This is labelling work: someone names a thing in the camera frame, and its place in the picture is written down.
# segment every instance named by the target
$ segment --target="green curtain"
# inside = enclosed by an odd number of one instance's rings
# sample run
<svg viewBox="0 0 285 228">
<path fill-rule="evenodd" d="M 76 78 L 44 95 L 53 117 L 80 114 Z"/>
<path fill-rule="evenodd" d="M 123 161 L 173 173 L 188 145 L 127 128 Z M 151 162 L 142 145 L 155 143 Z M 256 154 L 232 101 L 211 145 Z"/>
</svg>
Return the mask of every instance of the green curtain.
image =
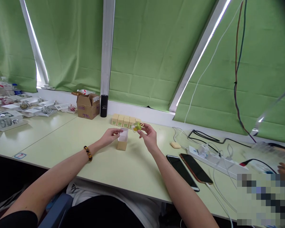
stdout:
<svg viewBox="0 0 285 228">
<path fill-rule="evenodd" d="M 116 0 L 109 99 L 168 111 L 215 0 Z"/>
<path fill-rule="evenodd" d="M 102 0 L 26 0 L 47 69 L 57 90 L 100 92 Z"/>
<path fill-rule="evenodd" d="M 232 1 L 180 100 L 174 120 L 184 122 L 196 83 L 240 1 Z M 233 97 L 238 14 L 201 78 L 186 122 L 245 134 Z M 243 14 L 239 43 L 243 30 Z M 279 0 L 248 1 L 243 53 L 238 70 L 237 102 L 250 132 L 257 118 L 285 91 L 285 9 Z M 285 142 L 285 98 L 268 114 L 258 136 Z"/>
<path fill-rule="evenodd" d="M 36 92 L 36 64 L 19 1 L 0 0 L 0 76 Z"/>
</svg>

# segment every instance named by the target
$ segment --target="black smartphone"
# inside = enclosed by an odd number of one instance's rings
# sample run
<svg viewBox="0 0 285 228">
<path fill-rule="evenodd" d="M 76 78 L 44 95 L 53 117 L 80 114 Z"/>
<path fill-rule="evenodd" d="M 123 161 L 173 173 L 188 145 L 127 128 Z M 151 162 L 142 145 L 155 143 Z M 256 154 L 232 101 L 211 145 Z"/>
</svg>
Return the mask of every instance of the black smartphone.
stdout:
<svg viewBox="0 0 285 228">
<path fill-rule="evenodd" d="M 191 155 L 180 154 L 180 157 L 198 182 L 213 184 L 213 181 L 210 179 L 210 177 L 205 173 L 205 171 Z"/>
<path fill-rule="evenodd" d="M 187 171 L 187 169 L 184 166 L 184 164 L 182 163 L 181 159 L 179 157 L 171 156 L 171 155 L 167 155 L 166 157 L 167 157 L 168 161 L 171 163 L 171 165 L 173 166 L 173 168 L 175 168 L 175 170 L 191 186 L 191 188 L 194 191 L 199 192 L 200 191 L 199 187 L 194 182 L 193 178 L 191 177 L 191 175 Z"/>
</svg>

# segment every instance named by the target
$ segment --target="person's right hand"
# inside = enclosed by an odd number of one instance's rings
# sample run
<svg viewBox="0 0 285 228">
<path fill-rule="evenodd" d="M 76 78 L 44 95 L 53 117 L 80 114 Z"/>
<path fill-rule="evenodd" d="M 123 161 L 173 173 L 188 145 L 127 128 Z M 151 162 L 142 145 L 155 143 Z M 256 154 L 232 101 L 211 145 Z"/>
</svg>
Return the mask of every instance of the person's right hand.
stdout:
<svg viewBox="0 0 285 228">
<path fill-rule="evenodd" d="M 138 130 L 139 138 L 143 138 L 146 147 L 150 153 L 158 149 L 156 142 L 156 131 L 147 123 L 143 123 L 142 130 Z"/>
</svg>

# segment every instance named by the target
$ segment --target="black thermos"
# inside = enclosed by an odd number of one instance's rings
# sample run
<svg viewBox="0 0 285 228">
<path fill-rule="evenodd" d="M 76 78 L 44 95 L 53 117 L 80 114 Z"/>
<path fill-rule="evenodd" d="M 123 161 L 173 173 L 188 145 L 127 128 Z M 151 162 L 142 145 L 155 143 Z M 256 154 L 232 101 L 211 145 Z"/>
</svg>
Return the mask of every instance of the black thermos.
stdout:
<svg viewBox="0 0 285 228">
<path fill-rule="evenodd" d="M 100 116 L 107 117 L 107 108 L 108 108 L 108 95 L 101 95 L 100 100 Z"/>
</svg>

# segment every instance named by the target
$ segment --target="beaded bracelet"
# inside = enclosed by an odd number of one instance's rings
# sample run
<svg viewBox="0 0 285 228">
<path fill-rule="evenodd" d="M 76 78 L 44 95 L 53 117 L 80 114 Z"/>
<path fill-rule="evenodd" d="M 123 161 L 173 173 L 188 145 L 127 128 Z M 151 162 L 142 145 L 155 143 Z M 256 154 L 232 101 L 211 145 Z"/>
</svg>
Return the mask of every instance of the beaded bracelet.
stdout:
<svg viewBox="0 0 285 228">
<path fill-rule="evenodd" d="M 87 152 L 87 154 L 89 156 L 89 161 L 91 162 L 93 158 L 92 158 L 92 155 L 91 155 L 91 152 L 90 152 L 89 148 L 87 146 L 84 146 L 83 148 Z"/>
</svg>

